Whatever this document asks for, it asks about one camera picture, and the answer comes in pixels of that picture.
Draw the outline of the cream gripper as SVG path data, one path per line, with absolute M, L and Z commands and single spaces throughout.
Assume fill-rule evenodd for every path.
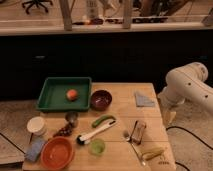
M 165 127 L 169 126 L 176 116 L 176 111 L 172 105 L 161 104 L 162 120 Z

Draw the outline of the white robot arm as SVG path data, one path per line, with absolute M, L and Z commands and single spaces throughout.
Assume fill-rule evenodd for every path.
M 200 62 L 174 68 L 166 74 L 166 86 L 157 95 L 164 126 L 175 118 L 173 108 L 183 104 L 186 99 L 213 114 L 213 88 L 205 84 L 207 78 L 208 69 Z

